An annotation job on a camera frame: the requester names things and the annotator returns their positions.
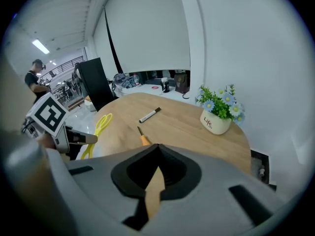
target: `black t-shirt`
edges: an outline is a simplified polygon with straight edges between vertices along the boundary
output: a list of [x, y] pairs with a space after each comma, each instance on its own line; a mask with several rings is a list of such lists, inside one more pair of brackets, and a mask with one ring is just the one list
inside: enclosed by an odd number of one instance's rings
[[[38, 81], [38, 77], [36, 76], [35, 72], [33, 71], [29, 71], [26, 75], [25, 75], [25, 79], [24, 79], [26, 85], [28, 85], [29, 87], [31, 86], [31, 84], [35, 83], [36, 85], [38, 85], [37, 81]], [[36, 100], [34, 101], [34, 103], [43, 95], [45, 95], [47, 92], [35, 92], [36, 94]]]

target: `ceiling light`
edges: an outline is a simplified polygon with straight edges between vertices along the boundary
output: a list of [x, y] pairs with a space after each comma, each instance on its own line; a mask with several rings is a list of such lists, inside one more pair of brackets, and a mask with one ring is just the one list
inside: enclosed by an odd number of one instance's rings
[[32, 42], [34, 46], [36, 46], [39, 50], [41, 50], [44, 54], [48, 54], [49, 51], [47, 48], [37, 39]]

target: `person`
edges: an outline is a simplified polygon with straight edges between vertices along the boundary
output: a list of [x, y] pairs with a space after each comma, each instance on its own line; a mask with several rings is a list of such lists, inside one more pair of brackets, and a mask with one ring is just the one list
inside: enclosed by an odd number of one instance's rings
[[32, 63], [31, 70], [26, 74], [24, 79], [26, 85], [28, 85], [32, 92], [36, 94], [36, 100], [34, 103], [49, 91], [48, 87], [41, 86], [37, 82], [38, 77], [36, 74], [40, 73], [43, 69], [46, 69], [46, 66], [43, 65], [43, 62], [40, 59], [36, 59]]

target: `flower pot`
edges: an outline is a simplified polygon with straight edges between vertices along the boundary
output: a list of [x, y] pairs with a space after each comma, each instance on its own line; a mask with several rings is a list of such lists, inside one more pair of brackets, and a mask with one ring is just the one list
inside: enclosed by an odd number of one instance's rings
[[211, 112], [203, 110], [200, 116], [200, 121], [211, 133], [221, 135], [228, 130], [232, 120], [230, 118], [221, 119]]

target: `robotic hand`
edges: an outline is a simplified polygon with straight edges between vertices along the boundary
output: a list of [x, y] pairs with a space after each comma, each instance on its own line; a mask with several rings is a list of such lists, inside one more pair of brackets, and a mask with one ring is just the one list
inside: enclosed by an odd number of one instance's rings
[[45, 147], [51, 148], [48, 133], [59, 153], [66, 153], [74, 160], [82, 145], [94, 144], [97, 136], [72, 129], [65, 124], [69, 111], [51, 93], [41, 97], [26, 115], [22, 129], [30, 137], [36, 138]]

